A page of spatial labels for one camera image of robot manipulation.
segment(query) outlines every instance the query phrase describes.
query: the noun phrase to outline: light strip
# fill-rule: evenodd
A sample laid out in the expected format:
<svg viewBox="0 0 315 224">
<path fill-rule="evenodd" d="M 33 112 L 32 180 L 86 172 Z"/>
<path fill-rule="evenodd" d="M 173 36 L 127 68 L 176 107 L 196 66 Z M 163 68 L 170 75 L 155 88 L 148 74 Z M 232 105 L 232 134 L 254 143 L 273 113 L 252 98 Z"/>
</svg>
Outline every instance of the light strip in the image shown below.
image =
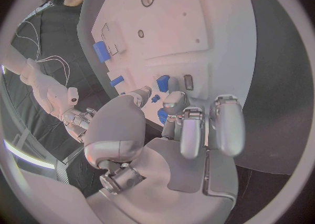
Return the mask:
<svg viewBox="0 0 315 224">
<path fill-rule="evenodd" d="M 6 148 L 11 151 L 13 154 L 15 154 L 16 156 L 18 156 L 19 158 L 25 160 L 25 161 L 28 161 L 34 165 L 39 165 L 39 166 L 42 166 L 42 167 L 45 167 L 45 168 L 49 168 L 49 169 L 54 169 L 55 166 L 53 164 L 49 164 L 47 162 L 43 162 L 43 161 L 40 161 L 34 157 L 30 157 L 24 153 L 22 153 L 21 151 L 17 150 L 16 148 L 14 148 L 12 145 L 10 145 L 6 140 L 4 140 L 4 144 L 6 146 Z"/>
</svg>

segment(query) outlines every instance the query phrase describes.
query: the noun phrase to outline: blue object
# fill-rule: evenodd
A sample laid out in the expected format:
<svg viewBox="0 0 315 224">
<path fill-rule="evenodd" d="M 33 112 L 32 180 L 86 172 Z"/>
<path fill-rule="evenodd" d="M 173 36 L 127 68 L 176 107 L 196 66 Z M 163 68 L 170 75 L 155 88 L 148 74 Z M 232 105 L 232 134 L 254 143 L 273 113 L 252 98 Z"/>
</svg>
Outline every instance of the blue object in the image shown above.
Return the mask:
<svg viewBox="0 0 315 224">
<path fill-rule="evenodd" d="M 159 111 L 157 111 L 157 116 L 159 117 L 160 122 L 165 125 L 166 119 L 168 117 L 168 114 L 164 111 L 163 108 L 161 108 Z"/>
<path fill-rule="evenodd" d="M 168 75 L 163 75 L 156 80 L 160 91 L 165 93 L 169 90 L 169 79 L 170 77 Z"/>
<path fill-rule="evenodd" d="M 109 84 L 114 87 L 115 85 L 119 84 L 120 82 L 123 82 L 124 79 L 122 76 L 119 76 L 118 78 L 115 78 L 114 80 L 112 80 L 111 82 L 109 82 Z"/>
<path fill-rule="evenodd" d="M 158 102 L 159 99 L 161 99 L 161 98 L 159 97 L 159 95 L 156 94 L 156 95 L 152 98 L 152 102 L 151 102 L 151 103 L 156 103 L 156 102 Z"/>
<path fill-rule="evenodd" d="M 93 48 L 100 60 L 101 63 L 105 62 L 106 60 L 110 59 L 110 55 L 106 49 L 106 45 L 103 41 L 99 41 L 93 45 Z"/>
</svg>

